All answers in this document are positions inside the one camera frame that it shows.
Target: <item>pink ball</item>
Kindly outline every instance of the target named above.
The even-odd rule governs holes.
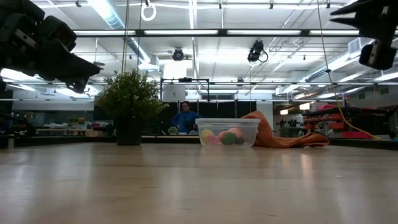
[[[234,133],[237,138],[244,138],[243,132],[238,128],[230,128],[228,132]]]
[[[222,140],[223,138],[224,138],[224,136],[226,135],[226,134],[228,134],[229,132],[227,132],[227,131],[222,131],[222,132],[220,132],[219,134],[218,134],[218,140]]]
[[[208,136],[207,140],[206,140],[206,144],[211,145],[211,146],[217,145],[219,142],[220,141],[218,140],[218,138],[215,135]]]

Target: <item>man in blue shirt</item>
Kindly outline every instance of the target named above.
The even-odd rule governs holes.
[[[195,127],[195,120],[201,116],[189,110],[189,102],[182,102],[182,112],[175,115],[172,119],[173,125],[178,128],[180,133],[189,134]]]

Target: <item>potted plant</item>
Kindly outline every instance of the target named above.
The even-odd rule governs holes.
[[[118,145],[140,145],[145,120],[168,106],[158,99],[157,84],[148,77],[137,70],[116,75],[106,80],[108,85],[95,99],[113,117]]]

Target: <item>green plant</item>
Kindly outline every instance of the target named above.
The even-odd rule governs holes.
[[[96,97],[95,104],[113,118],[149,119],[159,114],[168,104],[158,99],[156,81],[148,81],[148,74],[137,70],[108,78],[108,85]]]

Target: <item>orange towel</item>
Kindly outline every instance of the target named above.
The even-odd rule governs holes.
[[[326,137],[314,133],[299,138],[274,137],[266,117],[260,111],[249,113],[242,118],[257,118],[261,120],[257,139],[254,143],[256,146],[287,148],[295,146],[326,146],[329,144],[329,140]]]

